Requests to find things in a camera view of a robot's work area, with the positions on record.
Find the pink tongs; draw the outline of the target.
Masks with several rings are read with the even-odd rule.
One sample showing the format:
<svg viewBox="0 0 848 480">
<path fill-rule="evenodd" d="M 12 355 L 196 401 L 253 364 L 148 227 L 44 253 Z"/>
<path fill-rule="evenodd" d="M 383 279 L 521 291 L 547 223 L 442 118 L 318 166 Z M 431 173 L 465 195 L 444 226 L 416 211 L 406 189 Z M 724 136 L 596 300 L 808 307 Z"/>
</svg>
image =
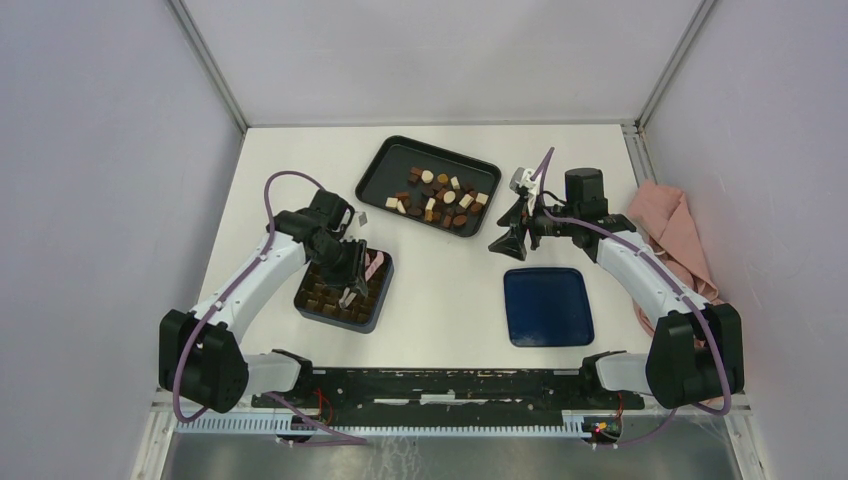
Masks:
<svg viewBox="0 0 848 480">
<path fill-rule="evenodd" d="M 377 270 L 383 265 L 385 262 L 385 255 L 383 251 L 378 251 L 373 257 L 366 256 L 366 270 L 365 270 L 365 280 L 370 281 L 371 278 L 376 274 Z M 341 308 L 349 307 L 353 301 L 356 299 L 358 294 L 351 290 L 350 288 L 346 288 L 343 291 L 342 296 L 339 299 L 338 306 Z"/>
</svg>

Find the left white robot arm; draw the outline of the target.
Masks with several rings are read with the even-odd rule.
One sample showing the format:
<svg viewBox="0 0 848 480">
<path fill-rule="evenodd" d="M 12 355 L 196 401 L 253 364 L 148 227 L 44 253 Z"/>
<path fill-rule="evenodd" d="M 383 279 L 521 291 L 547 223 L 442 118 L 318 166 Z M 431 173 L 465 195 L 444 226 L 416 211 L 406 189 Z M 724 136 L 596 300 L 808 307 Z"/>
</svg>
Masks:
<svg viewBox="0 0 848 480">
<path fill-rule="evenodd" d="M 240 342 L 277 290 L 305 266 L 318 267 L 324 283 L 358 295 L 367 292 L 366 242 L 346 237 L 354 208 L 326 190 L 297 211 L 283 210 L 269 222 L 254 255 L 209 298 L 186 312 L 162 318 L 158 383 L 175 401 L 182 398 L 218 413 L 246 395 L 274 392 L 290 407 L 306 405 L 313 379 L 310 361 L 285 352 L 246 355 Z"/>
</svg>

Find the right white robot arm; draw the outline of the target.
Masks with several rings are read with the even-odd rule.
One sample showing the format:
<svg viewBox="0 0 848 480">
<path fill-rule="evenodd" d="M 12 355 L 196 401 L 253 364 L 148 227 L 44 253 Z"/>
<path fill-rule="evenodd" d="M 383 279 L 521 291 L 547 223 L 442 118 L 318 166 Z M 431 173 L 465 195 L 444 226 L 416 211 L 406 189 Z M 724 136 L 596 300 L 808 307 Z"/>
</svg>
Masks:
<svg viewBox="0 0 848 480">
<path fill-rule="evenodd" d="M 602 408 L 618 391 L 648 395 L 666 409 L 692 405 L 726 414 L 745 386 L 741 318 L 729 304 L 714 305 L 679 280 L 623 214 L 613 214 L 597 168 L 566 171 L 565 198 L 542 197 L 546 169 L 518 168 L 509 182 L 516 202 L 498 220 L 506 233 L 493 253 L 525 260 L 544 237 L 566 237 L 609 273 L 646 314 L 653 328 L 645 354 L 606 352 L 584 359 L 580 400 Z"/>
</svg>

